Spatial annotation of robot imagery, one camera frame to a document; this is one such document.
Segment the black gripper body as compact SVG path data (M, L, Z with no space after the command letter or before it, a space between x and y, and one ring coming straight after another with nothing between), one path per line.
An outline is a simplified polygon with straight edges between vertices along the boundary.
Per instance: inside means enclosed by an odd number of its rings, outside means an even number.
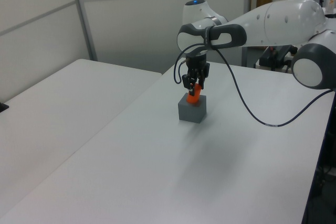
M193 57L186 56L187 71L195 70L196 72L198 72L198 69L201 68L206 63L207 63L206 55L193 56Z

